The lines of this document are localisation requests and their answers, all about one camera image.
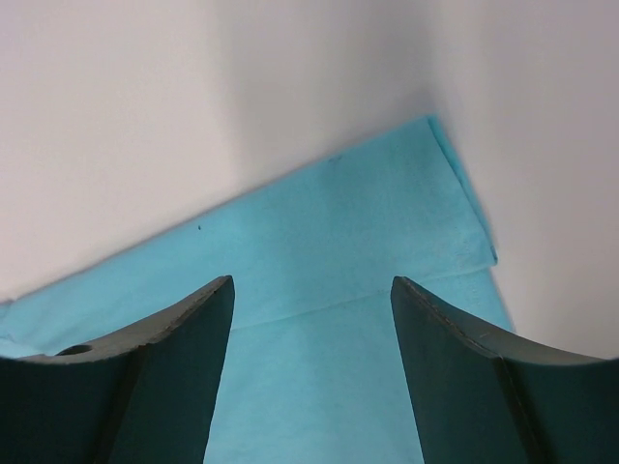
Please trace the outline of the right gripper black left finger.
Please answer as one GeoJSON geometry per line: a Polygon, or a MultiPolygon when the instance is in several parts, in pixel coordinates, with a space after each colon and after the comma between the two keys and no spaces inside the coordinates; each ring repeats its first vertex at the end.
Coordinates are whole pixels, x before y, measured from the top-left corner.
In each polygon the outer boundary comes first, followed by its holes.
{"type": "Polygon", "coordinates": [[[235,300],[221,276],[127,327],[1,361],[5,463],[200,463],[235,300]]]}

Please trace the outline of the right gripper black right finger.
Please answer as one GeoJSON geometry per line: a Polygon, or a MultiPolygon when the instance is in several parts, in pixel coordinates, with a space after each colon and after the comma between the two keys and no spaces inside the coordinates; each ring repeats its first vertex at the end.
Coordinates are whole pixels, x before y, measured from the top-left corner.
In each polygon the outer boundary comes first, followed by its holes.
{"type": "Polygon", "coordinates": [[[618,362],[503,330],[398,276],[391,305],[427,463],[614,463],[618,362]]]}

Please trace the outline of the turquoise t shirt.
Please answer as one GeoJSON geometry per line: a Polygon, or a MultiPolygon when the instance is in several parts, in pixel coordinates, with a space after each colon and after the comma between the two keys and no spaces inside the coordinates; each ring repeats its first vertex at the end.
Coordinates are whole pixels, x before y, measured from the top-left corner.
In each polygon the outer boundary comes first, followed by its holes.
{"type": "Polygon", "coordinates": [[[392,281],[506,329],[496,262],[457,153],[427,116],[3,304],[1,351],[55,354],[230,275],[205,462],[419,463],[392,281]]]}

